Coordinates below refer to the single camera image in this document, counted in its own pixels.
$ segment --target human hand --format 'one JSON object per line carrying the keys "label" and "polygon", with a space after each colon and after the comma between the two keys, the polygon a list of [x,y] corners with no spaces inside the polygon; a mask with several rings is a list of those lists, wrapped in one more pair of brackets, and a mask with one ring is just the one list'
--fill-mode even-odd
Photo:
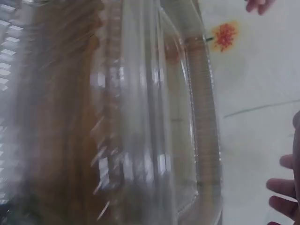
{"label": "human hand", "polygon": [[247,2],[246,10],[248,12],[257,8],[258,14],[263,15],[273,5],[275,0],[247,0]]}
{"label": "human hand", "polygon": [[267,181],[267,188],[295,200],[290,201],[278,196],[272,196],[269,199],[269,204],[278,212],[294,220],[294,225],[300,225],[300,112],[295,115],[293,125],[295,127],[293,154],[282,156],[280,164],[285,168],[294,170],[295,180],[270,179]]}

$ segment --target transparent plastic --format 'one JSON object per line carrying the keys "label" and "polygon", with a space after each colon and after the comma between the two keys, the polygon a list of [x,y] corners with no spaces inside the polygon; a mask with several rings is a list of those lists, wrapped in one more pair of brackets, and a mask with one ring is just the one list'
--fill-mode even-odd
{"label": "transparent plastic", "polygon": [[201,27],[185,0],[0,0],[0,224],[214,224]]}

